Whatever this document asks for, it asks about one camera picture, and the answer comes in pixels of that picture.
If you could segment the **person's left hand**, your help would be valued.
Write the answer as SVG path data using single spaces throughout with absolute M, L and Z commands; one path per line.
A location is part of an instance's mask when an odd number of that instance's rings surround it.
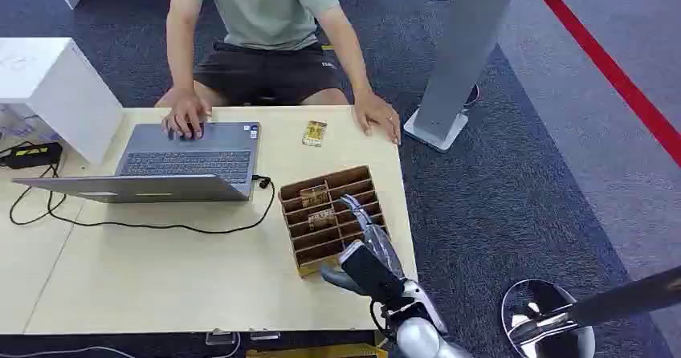
M 373 127 L 385 133 L 394 144 L 402 141 L 400 117 L 391 104 L 373 91 L 354 93 L 353 115 L 366 136 L 373 135 Z

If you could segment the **person's right hand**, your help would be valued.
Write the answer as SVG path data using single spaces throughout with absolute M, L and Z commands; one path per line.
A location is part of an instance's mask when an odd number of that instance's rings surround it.
M 212 104 L 195 91 L 184 88 L 172 87 L 154 107 L 169 109 L 161 120 L 163 131 L 186 139 L 201 139 L 202 124 L 212 116 Z

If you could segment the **robot right hand grey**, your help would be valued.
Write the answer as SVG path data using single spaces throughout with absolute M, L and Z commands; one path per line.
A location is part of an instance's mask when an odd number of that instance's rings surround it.
M 345 194 L 340 200 L 357 219 L 362 238 L 340 253 L 339 268 L 323 265 L 322 278 L 333 286 L 368 296 L 391 310 L 397 309 L 405 302 L 402 293 L 406 278 L 388 234 L 373 222 L 355 197 Z

